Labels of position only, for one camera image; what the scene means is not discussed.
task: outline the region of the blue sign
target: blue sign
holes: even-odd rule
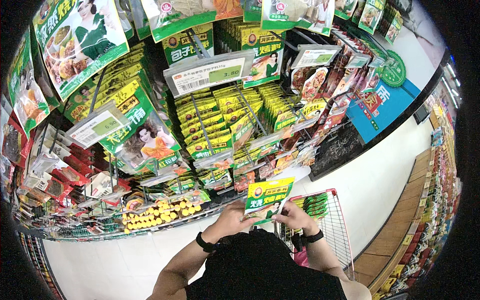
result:
[[[420,90],[408,79],[399,87],[387,85],[383,80],[377,84],[376,92],[382,100],[375,111],[365,108],[365,103],[355,105],[352,99],[347,116],[357,128],[365,143],[371,141],[390,125],[420,94]]]

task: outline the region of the wooden shelf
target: wooden shelf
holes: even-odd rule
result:
[[[392,214],[367,249],[354,262],[358,281],[368,286],[373,295],[388,279],[408,245],[403,245],[407,234],[414,233],[420,223],[424,204],[420,198],[426,177],[431,171],[431,149],[425,150],[415,158],[410,177],[398,199]]]

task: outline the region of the shopping cart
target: shopping cart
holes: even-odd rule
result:
[[[347,226],[345,225],[342,208],[340,206],[340,202],[338,201],[338,194],[336,190],[329,189],[308,195],[296,196],[290,198],[290,201],[301,198],[307,199],[308,197],[317,196],[323,193],[327,193],[328,195],[326,201],[327,214],[317,220],[318,227],[324,233],[324,238],[340,261],[345,274],[350,280],[355,280],[352,249],[350,247]],[[290,237],[294,234],[293,231],[293,229],[289,229],[284,224],[280,224],[279,237],[285,242],[292,252],[295,252],[295,248],[290,240]]]

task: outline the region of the green circular badge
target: green circular badge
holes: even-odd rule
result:
[[[403,60],[392,50],[387,50],[388,56],[393,58],[393,62],[384,66],[382,80],[389,86],[401,86],[407,79],[407,69]]]

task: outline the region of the black watch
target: black watch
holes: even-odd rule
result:
[[[206,241],[204,241],[204,239],[202,239],[202,233],[203,232],[199,232],[197,234],[197,244],[202,247],[204,249],[204,252],[207,252],[207,253],[212,253],[213,250],[214,250],[214,244],[212,243],[207,243]]]
[[[319,230],[317,234],[315,235],[305,235],[302,234],[300,235],[299,233],[295,233],[290,240],[292,241],[293,246],[295,246],[295,249],[297,249],[298,252],[301,252],[303,250],[303,246],[306,245],[307,243],[315,243],[319,239],[324,237],[324,233]]]

